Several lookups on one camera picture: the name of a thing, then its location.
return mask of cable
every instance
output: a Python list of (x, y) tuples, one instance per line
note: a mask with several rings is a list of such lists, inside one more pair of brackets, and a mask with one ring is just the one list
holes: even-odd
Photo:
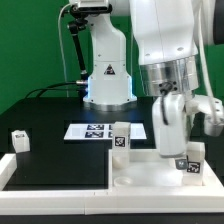
[(167, 120), (166, 116), (166, 109), (165, 109), (165, 97), (168, 95), (168, 93), (173, 89), (173, 85), (170, 82), (163, 83), (162, 88), (160, 90), (162, 96), (161, 96), (161, 112), (163, 116), (163, 123), (165, 125), (169, 125), (169, 122)]
[(218, 124), (215, 102), (213, 100), (214, 95), (213, 95), (211, 84), (209, 81), (208, 68), (207, 68), (206, 58), (205, 58), (204, 43), (203, 43), (202, 28), (201, 28), (201, 8), (202, 8), (202, 3), (201, 3), (199, 14), (198, 14), (198, 39), (199, 39), (199, 51), (200, 51), (200, 58), (201, 58), (202, 73), (203, 73), (205, 89), (207, 92), (207, 96), (209, 98), (211, 116), (213, 119), (212, 121), (214, 122), (214, 124)]
[(34, 89), (32, 91), (30, 91), (24, 98), (28, 98), (32, 93), (37, 92), (37, 91), (42, 91), (42, 90), (54, 90), (54, 91), (78, 91), (78, 89), (55, 89), (55, 88), (41, 88), (41, 89)]
[(162, 92), (162, 96), (161, 96), (161, 112), (162, 112), (162, 116), (163, 116), (163, 123), (165, 125), (169, 125), (168, 120), (167, 120), (167, 116), (166, 116), (165, 104), (164, 104), (165, 96), (166, 96), (165, 92)]
[(133, 45), (134, 45), (134, 34), (133, 34), (133, 28), (131, 27), (131, 69), (130, 69), (130, 73), (131, 76), (133, 77)]
[(59, 13), (59, 17), (58, 17), (58, 35), (59, 35), (59, 42), (60, 42), (60, 49), (61, 49), (61, 57), (62, 57), (63, 73), (64, 73), (65, 82), (68, 82), (68, 75), (67, 75), (66, 62), (65, 62), (64, 45), (63, 45), (62, 33), (61, 33), (61, 17), (62, 17), (62, 14), (63, 14), (64, 10), (69, 6), (72, 6), (72, 4), (69, 3), (69, 4), (65, 5), (61, 9), (61, 11)]
[(57, 84), (53, 84), (53, 85), (50, 85), (50, 86), (47, 86), (46, 88), (44, 88), (42, 91), (40, 91), (38, 94), (37, 94), (37, 98), (39, 98), (41, 95), (43, 95), (48, 89), (50, 88), (55, 88), (55, 87), (59, 87), (59, 86), (67, 86), (67, 85), (76, 85), (76, 82), (62, 82), (62, 83), (57, 83)]
[(73, 42), (75, 44), (76, 54), (77, 54), (77, 57), (78, 57), (79, 68), (81, 70), (81, 79), (87, 80), (88, 79), (88, 73), (86, 72), (85, 61), (84, 61), (84, 58), (83, 58), (82, 48), (81, 48), (81, 44), (80, 44), (79, 36), (78, 36), (79, 31), (85, 29), (84, 28), (85, 27), (85, 20), (83, 20), (83, 24), (82, 24), (81, 29), (80, 29), (80, 26), (81, 26), (81, 24), (77, 24), (77, 21), (76, 22), (73, 21), (73, 22), (70, 22), (68, 24), (68, 29), (71, 32), (72, 39), (73, 39)]

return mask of green backdrop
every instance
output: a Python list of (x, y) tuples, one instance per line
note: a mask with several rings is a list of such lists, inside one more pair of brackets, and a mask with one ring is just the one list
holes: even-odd
[[(57, 19), (60, 7), (68, 0), (1, 0), (0, 1), (0, 113), (29, 91), (63, 82), (63, 68), (58, 41)], [(71, 36), (62, 20), (63, 40), (69, 80), (79, 78), (79, 67)], [(131, 72), (130, 18), (113, 18), (113, 24), (127, 37), (127, 70)], [(88, 30), (80, 35), (88, 71), (92, 70), (91, 37)], [(137, 65), (137, 47), (133, 47), (133, 89), (143, 96)], [(214, 93), (224, 97), (224, 45), (206, 48)], [(203, 85), (198, 90), (203, 93)], [(45, 96), (65, 96), (50, 92)]]

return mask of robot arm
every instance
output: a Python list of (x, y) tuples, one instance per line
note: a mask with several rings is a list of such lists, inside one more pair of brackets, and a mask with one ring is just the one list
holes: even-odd
[[(216, 1), (204, 0), (204, 2), (212, 4), (213, 8), (209, 11), (209, 15), (214, 15)], [(189, 112), (192, 104), (202, 103), (201, 100), (197, 103), (192, 101), (193, 91), (199, 87), (195, 63), (198, 50), (194, 34), (197, 29), (195, 21), (197, 21), (201, 1), (70, 0), (70, 3), (74, 4), (81, 13), (105, 10), (109, 3), (118, 13), (127, 13), (130, 4), (133, 33), (139, 47), (139, 65), (144, 91), (146, 95), (158, 97), (153, 106), (156, 146), (163, 157), (179, 157), (185, 154), (188, 144), (186, 123), (187, 115), (189, 115), (186, 110)], [(131, 88), (128, 87), (130, 81), (124, 80), (124, 77), (129, 76), (122, 67), (125, 62), (124, 36), (112, 28), (108, 15), (87, 19), (93, 24), (91, 33), (95, 70), (89, 79), (90, 92), (84, 100), (86, 102), (90, 100), (94, 105), (108, 105), (108, 100), (112, 102), (115, 99), (119, 101), (114, 101), (114, 105), (124, 104), (126, 100), (132, 101)], [(212, 23), (209, 24), (205, 34), (211, 33)], [(107, 43), (113, 44), (113, 38), (119, 42), (115, 44), (116, 46), (113, 45), (117, 47), (117, 51), (113, 49), (110, 52), (105, 51)], [(115, 56), (111, 52), (117, 52), (118, 55)], [(119, 75), (107, 76), (105, 73), (109, 68), (112, 68), (113, 73), (119, 71)], [(116, 86), (117, 91), (114, 92), (113, 88), (108, 91), (108, 88), (113, 85)], [(200, 108), (200, 106), (197, 109), (194, 108), (194, 113), (200, 111)]]

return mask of black table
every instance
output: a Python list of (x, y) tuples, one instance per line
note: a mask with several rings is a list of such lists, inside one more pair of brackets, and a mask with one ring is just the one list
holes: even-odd
[[(108, 149), (111, 141), (64, 141), (71, 123), (143, 123), (147, 140), (132, 140), (132, 148), (153, 148), (151, 98), (138, 99), (137, 107), (122, 112), (101, 112), (83, 107), (78, 98), (31, 98), (17, 102), (0, 116), (0, 152), (13, 153), (11, 132), (26, 130), (31, 151), (17, 154), (18, 168), (4, 190), (67, 190), (107, 188)], [(206, 144), (206, 159), (222, 181), (223, 133), (203, 134), (203, 116), (195, 119), (192, 141)], [(0, 217), (0, 223), (223, 223), (222, 214), (143, 214), (99, 216)]]

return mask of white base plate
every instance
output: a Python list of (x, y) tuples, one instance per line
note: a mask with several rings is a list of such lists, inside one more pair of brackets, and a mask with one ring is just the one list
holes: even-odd
[[(0, 192), (0, 215), (224, 212), (224, 189), (206, 162), (203, 186), (182, 186), (181, 171), (157, 150), (130, 158), (127, 169), (112, 169), (110, 150), (107, 190)], [(123, 186), (114, 185), (119, 177)]]

